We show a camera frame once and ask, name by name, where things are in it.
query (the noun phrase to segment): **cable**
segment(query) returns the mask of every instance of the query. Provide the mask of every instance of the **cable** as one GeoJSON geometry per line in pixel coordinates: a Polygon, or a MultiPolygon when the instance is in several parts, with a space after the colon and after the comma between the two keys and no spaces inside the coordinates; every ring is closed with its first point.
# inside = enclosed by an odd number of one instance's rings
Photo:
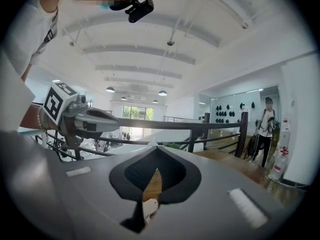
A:
{"type": "Polygon", "coordinates": [[[58,151],[59,147],[58,147],[57,138],[58,138],[58,131],[56,130],[54,134],[53,147],[55,148],[55,152],[58,155],[60,162],[62,162],[59,151],[58,151]]]}
{"type": "Polygon", "coordinates": [[[268,179],[268,180],[270,180],[270,181],[273,181],[273,182],[279,183],[279,184],[281,184],[281,185],[284,185],[284,186],[286,186],[286,187],[293,188],[293,189],[296,189],[296,188],[304,188],[304,187],[308,187],[308,186],[309,186],[309,185],[302,185],[302,186],[290,186],[290,185],[287,185],[287,184],[281,183],[281,182],[279,182],[279,181],[277,181],[277,180],[275,180],[275,179],[269,178],[268,176],[265,176],[264,178],[265,178],[265,179],[268,179]]]}

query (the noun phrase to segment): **bracelet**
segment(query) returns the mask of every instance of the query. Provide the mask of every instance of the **bracelet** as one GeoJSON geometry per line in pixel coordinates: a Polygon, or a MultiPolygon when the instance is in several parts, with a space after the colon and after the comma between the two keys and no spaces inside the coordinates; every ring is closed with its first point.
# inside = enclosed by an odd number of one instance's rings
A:
{"type": "Polygon", "coordinates": [[[49,125],[49,117],[45,113],[45,111],[42,109],[40,106],[38,108],[38,113],[37,113],[37,121],[38,125],[40,126],[41,130],[51,130],[50,125],[49,125]]]}
{"type": "Polygon", "coordinates": [[[42,108],[39,106],[39,107],[38,107],[38,113],[37,113],[37,115],[36,115],[36,120],[37,120],[37,122],[38,122],[38,125],[39,125],[40,129],[43,130],[44,128],[42,127],[41,119],[40,119],[40,111],[41,111],[41,109],[42,109],[42,108]]]}

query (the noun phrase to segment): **handrail post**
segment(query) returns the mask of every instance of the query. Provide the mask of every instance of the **handrail post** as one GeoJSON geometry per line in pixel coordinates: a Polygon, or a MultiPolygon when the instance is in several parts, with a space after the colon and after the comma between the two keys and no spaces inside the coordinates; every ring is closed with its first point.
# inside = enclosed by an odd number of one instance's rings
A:
{"type": "Polygon", "coordinates": [[[79,149],[75,149],[74,150],[74,154],[75,154],[75,159],[77,161],[81,160],[81,155],[80,155],[80,150],[79,149]]]}
{"type": "Polygon", "coordinates": [[[247,129],[248,129],[248,112],[242,112],[241,114],[241,126],[240,126],[240,136],[238,139],[238,144],[236,145],[236,151],[234,156],[240,158],[246,143],[247,137],[247,129]]]}
{"type": "MultiPolygon", "coordinates": [[[[208,124],[210,123],[210,113],[204,113],[204,121],[203,123],[208,124]]],[[[209,135],[209,129],[205,129],[204,130],[204,135],[203,135],[203,139],[206,140],[208,139],[208,135],[209,135]]]]}
{"type": "Polygon", "coordinates": [[[196,130],[190,130],[190,144],[188,146],[188,152],[192,153],[194,151],[194,147],[195,147],[195,140],[197,139],[197,135],[196,135],[196,130]]]}

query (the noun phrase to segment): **railing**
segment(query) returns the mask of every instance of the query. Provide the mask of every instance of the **railing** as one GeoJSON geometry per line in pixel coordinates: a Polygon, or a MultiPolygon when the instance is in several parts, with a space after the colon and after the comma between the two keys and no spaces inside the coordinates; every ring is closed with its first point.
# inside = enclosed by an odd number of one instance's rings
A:
{"type": "MultiPolygon", "coordinates": [[[[164,145],[166,143],[174,143],[177,145],[188,145],[187,151],[192,153],[194,150],[194,145],[196,143],[204,143],[207,142],[213,142],[213,141],[219,141],[227,138],[232,138],[235,136],[239,136],[238,141],[230,143],[225,146],[218,147],[217,149],[222,150],[225,148],[228,148],[230,146],[233,146],[237,144],[236,149],[229,152],[229,154],[232,154],[235,152],[235,157],[240,157],[244,147],[245,147],[245,141],[247,136],[247,127],[248,127],[248,112],[243,112],[241,115],[241,122],[240,123],[188,123],[188,122],[161,122],[161,121],[146,121],[146,120],[138,120],[138,119],[124,119],[119,118],[119,126],[123,127],[136,127],[136,128],[147,128],[147,129],[168,129],[168,130],[190,130],[190,137],[187,140],[184,141],[166,141],[166,142],[160,142],[157,141],[159,145],[164,145]],[[197,140],[198,136],[200,136],[204,130],[214,130],[214,129],[227,129],[227,128],[238,128],[239,132],[236,134],[231,134],[228,136],[218,137],[218,138],[206,138],[206,139],[200,139],[197,140]]],[[[55,137],[51,134],[48,134],[51,138],[55,139],[55,137]]],[[[131,145],[148,145],[149,141],[132,141],[132,140],[122,140],[122,139],[114,139],[114,138],[104,138],[104,137],[92,137],[95,140],[99,141],[106,141],[111,143],[120,143],[120,144],[131,144],[131,145]]],[[[56,139],[56,141],[60,143],[64,143],[61,139],[56,139]]],[[[79,147],[78,150],[75,150],[75,156],[70,155],[66,153],[65,151],[58,149],[48,143],[48,145],[55,151],[60,152],[64,156],[71,157],[72,159],[81,160],[80,151],[85,151],[88,153],[92,153],[95,155],[100,155],[104,157],[110,157],[114,156],[114,154],[111,153],[104,153],[99,151],[90,150],[87,148],[79,147]]]]}
{"type": "Polygon", "coordinates": [[[181,122],[184,119],[196,121],[196,119],[191,119],[191,118],[182,118],[182,117],[174,117],[174,116],[166,116],[166,115],[163,116],[164,122],[181,122]]]}

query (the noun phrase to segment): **glass door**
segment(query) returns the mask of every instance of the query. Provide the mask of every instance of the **glass door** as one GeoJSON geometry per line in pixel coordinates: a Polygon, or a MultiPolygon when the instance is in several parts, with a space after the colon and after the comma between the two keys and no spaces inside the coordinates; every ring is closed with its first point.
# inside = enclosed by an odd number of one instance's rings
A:
{"type": "MultiPolygon", "coordinates": [[[[124,105],[122,118],[152,121],[154,119],[154,109],[149,107],[124,105]]],[[[131,141],[139,140],[152,133],[151,129],[144,129],[144,128],[138,128],[138,127],[124,127],[124,126],[121,128],[121,131],[129,134],[131,141]]]]}

